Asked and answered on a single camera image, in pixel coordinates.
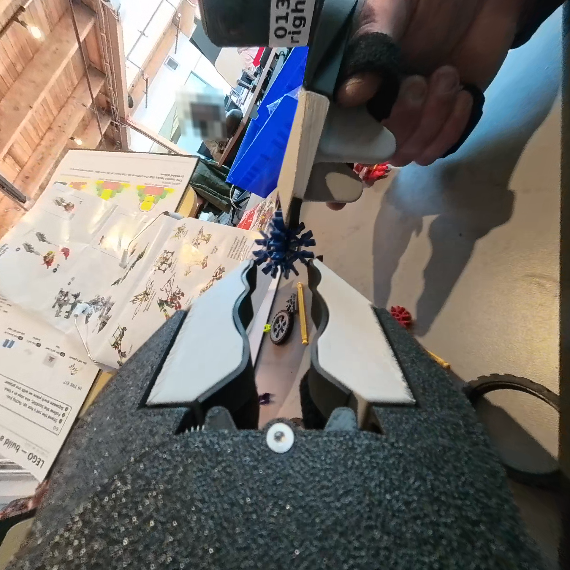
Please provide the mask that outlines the dinosaur booklet in clear sleeve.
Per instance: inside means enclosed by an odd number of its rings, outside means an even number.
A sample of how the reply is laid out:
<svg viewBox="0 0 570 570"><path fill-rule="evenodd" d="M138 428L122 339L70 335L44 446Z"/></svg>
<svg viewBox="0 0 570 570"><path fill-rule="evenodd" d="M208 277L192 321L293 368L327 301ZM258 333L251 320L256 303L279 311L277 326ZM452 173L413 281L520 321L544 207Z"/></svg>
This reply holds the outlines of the dinosaur booklet in clear sleeve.
<svg viewBox="0 0 570 570"><path fill-rule="evenodd" d="M79 338L71 289L85 270L81 257L113 213L151 215L56 182L1 241L1 295L46 324Z"/></svg>

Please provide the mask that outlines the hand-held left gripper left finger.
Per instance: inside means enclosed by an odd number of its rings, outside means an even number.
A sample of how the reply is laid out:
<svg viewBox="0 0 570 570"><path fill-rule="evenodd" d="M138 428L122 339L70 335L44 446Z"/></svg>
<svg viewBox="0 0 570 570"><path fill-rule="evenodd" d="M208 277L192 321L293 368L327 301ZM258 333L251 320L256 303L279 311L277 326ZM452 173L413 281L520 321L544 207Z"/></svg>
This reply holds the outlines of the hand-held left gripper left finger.
<svg viewBox="0 0 570 570"><path fill-rule="evenodd" d="M204 403L240 376L254 380L247 329L256 285L257 266L245 260L192 303L147 405Z"/></svg>

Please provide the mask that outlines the orange toy set box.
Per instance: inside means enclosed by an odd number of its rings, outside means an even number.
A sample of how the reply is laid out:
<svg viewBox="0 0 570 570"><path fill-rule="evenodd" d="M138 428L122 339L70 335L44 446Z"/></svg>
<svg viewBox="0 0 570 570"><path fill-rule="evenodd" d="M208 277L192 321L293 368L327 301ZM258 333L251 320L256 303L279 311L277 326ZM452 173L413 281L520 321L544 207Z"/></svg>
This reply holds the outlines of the orange toy set box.
<svg viewBox="0 0 570 570"><path fill-rule="evenodd" d="M275 211L278 209L279 198L276 193L272 193L247 209L238 222L237 228L252 232L267 232Z"/></svg>

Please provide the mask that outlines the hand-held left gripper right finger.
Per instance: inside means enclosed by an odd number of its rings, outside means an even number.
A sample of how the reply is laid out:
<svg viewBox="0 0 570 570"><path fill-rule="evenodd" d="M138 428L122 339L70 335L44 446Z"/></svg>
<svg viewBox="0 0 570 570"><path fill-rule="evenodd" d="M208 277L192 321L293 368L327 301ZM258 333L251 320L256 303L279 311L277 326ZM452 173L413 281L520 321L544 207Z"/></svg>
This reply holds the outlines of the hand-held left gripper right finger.
<svg viewBox="0 0 570 570"><path fill-rule="evenodd" d="M307 374L311 400L326 421L346 408L359 429L379 430L375 407L414 407L416 399L378 312L322 261L307 270L316 328Z"/></svg>

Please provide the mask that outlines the red yellow connector cluster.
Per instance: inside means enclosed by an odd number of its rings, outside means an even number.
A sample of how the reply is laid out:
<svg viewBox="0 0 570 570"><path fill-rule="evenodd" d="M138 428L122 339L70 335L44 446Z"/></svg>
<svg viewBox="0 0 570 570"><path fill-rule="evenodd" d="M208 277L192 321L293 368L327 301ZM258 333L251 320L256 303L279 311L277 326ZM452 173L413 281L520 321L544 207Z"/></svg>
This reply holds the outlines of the red yellow connector cluster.
<svg viewBox="0 0 570 570"><path fill-rule="evenodd" d="M378 180L387 178L391 171L391 166L389 162L374 165L363 165L355 162L353 171L364 184L371 185Z"/></svg>

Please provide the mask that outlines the toy instruction booklet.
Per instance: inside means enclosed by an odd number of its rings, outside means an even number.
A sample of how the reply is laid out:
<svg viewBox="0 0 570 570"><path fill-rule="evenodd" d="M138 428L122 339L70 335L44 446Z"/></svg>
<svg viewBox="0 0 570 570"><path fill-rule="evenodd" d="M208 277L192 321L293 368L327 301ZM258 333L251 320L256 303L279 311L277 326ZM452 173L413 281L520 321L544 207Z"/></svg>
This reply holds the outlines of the toy instruction booklet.
<svg viewBox="0 0 570 570"><path fill-rule="evenodd" d="M256 289L251 296L253 319L247 327L252 365L255 366L265 335L265 325L270 322L270 312L274 304L276 290L281 276L272 278L261 271L257 274Z"/></svg>

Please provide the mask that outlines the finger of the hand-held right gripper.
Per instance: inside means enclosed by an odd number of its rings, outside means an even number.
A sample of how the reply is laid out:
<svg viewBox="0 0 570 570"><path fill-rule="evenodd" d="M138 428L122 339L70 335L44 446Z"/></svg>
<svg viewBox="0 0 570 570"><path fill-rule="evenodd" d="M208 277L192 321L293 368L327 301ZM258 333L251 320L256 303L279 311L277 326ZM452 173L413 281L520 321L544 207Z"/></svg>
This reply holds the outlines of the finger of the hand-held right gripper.
<svg viewBox="0 0 570 570"><path fill-rule="evenodd" d="M330 102L326 96L299 89L297 107L277 184L283 222L293 229L300 210Z"/></svg>

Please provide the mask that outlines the long yellow rod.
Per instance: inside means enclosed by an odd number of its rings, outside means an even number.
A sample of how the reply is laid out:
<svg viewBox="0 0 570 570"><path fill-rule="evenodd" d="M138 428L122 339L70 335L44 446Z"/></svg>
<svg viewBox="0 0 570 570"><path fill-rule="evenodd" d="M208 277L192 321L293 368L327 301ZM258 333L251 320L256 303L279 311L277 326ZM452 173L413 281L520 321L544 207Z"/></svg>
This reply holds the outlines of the long yellow rod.
<svg viewBox="0 0 570 570"><path fill-rule="evenodd" d="M307 308L304 298L303 283L301 283L300 281L296 283L296 300L297 300L297 311L300 323L301 342L303 346L308 346L310 338L308 334Z"/></svg>

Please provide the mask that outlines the white printed task sheet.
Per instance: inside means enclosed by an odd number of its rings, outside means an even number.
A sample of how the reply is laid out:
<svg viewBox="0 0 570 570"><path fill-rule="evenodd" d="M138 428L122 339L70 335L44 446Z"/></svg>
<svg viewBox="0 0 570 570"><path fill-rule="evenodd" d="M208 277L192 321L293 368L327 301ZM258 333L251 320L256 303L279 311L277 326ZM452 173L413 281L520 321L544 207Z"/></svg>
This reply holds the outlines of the white printed task sheet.
<svg viewBox="0 0 570 570"><path fill-rule="evenodd" d="M43 193L60 182L135 212L176 213L196 163L189 155L69 151ZM1 455L42 480L100 370L76 337L1 295Z"/></svg>

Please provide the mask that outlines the person's right hand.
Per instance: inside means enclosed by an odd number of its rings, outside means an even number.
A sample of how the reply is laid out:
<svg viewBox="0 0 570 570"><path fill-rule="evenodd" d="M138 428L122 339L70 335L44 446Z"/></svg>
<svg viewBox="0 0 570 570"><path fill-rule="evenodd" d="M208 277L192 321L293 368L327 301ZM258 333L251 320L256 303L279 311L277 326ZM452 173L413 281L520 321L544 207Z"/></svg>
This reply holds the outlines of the person's right hand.
<svg viewBox="0 0 570 570"><path fill-rule="evenodd" d="M365 105L395 137L394 167L454 153L510 50L563 1L360 1L335 102Z"/></svg>

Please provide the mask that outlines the blue plastic bin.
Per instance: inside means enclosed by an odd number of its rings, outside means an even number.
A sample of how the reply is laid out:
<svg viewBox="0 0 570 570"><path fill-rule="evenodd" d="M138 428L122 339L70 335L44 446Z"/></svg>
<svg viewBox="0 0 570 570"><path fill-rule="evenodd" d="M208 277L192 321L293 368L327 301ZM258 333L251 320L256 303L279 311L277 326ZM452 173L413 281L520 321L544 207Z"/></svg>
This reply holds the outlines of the blue plastic bin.
<svg viewBox="0 0 570 570"><path fill-rule="evenodd" d="M302 86L308 47L295 47L250 122L226 181L266 198L278 183Z"/></svg>

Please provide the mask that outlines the black wheel with grey hub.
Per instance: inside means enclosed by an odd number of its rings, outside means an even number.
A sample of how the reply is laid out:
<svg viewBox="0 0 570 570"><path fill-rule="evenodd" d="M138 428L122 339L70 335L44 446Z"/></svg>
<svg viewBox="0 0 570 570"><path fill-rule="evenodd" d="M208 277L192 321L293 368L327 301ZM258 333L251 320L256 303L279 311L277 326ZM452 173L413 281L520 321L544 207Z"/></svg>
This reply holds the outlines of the black wheel with grey hub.
<svg viewBox="0 0 570 570"><path fill-rule="evenodd" d="M276 346L284 344L294 329L294 314L288 310L281 310L274 316L269 330L271 342Z"/></svg>

